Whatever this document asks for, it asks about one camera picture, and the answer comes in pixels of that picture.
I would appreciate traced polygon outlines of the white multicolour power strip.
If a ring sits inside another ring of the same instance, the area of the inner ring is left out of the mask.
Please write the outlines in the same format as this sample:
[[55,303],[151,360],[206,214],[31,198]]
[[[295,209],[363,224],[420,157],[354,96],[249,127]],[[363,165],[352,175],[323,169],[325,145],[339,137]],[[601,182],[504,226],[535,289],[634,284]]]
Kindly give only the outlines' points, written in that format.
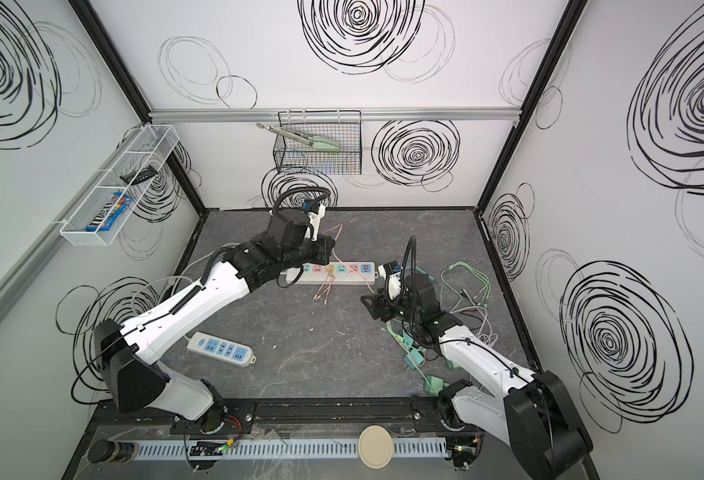
[[373,262],[331,262],[328,265],[307,263],[297,285],[373,286],[378,278]]

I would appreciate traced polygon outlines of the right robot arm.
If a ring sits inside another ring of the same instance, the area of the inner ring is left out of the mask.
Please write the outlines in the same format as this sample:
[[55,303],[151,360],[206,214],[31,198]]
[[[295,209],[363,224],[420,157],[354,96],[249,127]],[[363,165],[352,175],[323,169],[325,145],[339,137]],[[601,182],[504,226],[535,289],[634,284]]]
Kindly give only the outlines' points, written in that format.
[[414,347],[469,375],[438,394],[445,425],[476,426],[503,441],[533,479],[556,479],[592,452],[593,440],[557,375],[520,366],[483,342],[441,306],[427,274],[390,262],[378,276],[383,286],[361,298],[371,316],[400,320]]

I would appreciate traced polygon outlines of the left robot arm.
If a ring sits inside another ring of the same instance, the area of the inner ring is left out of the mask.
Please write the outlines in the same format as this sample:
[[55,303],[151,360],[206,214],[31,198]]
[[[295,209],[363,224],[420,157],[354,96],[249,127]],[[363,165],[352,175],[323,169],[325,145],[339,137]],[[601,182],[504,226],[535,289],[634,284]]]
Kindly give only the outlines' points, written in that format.
[[266,231],[208,259],[200,279],[150,310],[122,323],[108,319],[94,331],[95,364],[123,413],[154,408],[194,422],[205,432],[225,422],[227,407],[215,387],[161,361],[164,353],[219,310],[277,280],[291,268],[326,266],[335,246],[322,234],[324,204],[274,209]]

